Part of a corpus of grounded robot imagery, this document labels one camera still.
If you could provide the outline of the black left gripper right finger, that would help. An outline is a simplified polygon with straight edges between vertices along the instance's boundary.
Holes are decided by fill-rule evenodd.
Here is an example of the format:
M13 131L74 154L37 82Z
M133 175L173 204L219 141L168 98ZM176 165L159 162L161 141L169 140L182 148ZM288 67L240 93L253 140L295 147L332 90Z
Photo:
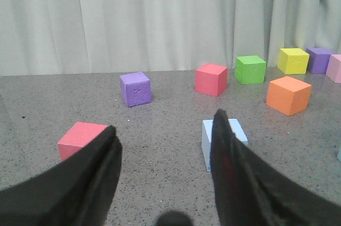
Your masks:
M224 110L214 115L210 166L221 225L340 225L340 206L301 187L245 146Z

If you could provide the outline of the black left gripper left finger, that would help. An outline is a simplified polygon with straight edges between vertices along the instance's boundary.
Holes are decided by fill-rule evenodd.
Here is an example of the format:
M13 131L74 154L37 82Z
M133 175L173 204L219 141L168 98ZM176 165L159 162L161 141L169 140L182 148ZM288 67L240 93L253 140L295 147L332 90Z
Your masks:
M1 225L104 225L119 181L122 145L108 126L74 155L1 191Z

